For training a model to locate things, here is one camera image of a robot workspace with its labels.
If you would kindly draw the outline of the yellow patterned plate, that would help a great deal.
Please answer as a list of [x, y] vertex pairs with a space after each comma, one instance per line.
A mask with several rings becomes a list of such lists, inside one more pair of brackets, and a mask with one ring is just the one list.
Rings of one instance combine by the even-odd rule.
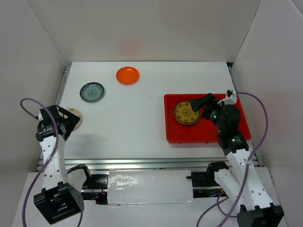
[[174, 108], [174, 117], [182, 125], [193, 125], [199, 121], [199, 111], [194, 112], [189, 101], [179, 102]]

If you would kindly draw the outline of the blue patterned plate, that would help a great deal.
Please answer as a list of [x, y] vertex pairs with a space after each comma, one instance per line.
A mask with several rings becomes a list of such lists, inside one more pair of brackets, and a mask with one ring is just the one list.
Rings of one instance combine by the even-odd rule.
[[103, 85], [97, 82], [90, 82], [85, 84], [80, 89], [80, 97], [83, 101], [94, 103], [99, 101], [105, 94]]

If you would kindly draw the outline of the orange plate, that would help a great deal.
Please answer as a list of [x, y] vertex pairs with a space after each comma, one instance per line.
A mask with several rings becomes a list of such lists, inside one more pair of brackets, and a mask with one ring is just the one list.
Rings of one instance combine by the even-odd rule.
[[139, 71], [134, 67], [122, 67], [116, 73], [116, 79], [118, 82], [124, 85], [131, 85], [138, 81]]

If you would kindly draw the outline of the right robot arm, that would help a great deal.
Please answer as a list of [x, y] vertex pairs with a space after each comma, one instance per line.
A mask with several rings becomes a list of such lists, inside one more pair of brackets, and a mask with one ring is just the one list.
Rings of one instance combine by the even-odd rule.
[[211, 163], [207, 169], [207, 182], [211, 185], [219, 184], [232, 202], [232, 207], [219, 226], [222, 227], [236, 211], [240, 227], [277, 227], [284, 211], [280, 205], [274, 204], [252, 163], [255, 151], [249, 150], [247, 141], [239, 130], [241, 113], [235, 106], [237, 93], [228, 90], [221, 100], [209, 93], [189, 102], [194, 112], [201, 110], [201, 117], [210, 120], [218, 130], [218, 144], [236, 174], [232, 176], [224, 162]]

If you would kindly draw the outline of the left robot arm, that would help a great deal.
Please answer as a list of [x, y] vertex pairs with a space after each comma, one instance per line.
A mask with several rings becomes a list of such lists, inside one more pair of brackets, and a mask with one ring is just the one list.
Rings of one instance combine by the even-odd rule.
[[34, 196], [34, 205], [52, 225], [84, 211], [81, 190], [93, 184], [85, 164], [65, 168], [64, 148], [80, 118], [52, 105], [40, 109], [36, 139], [43, 153], [43, 184]]

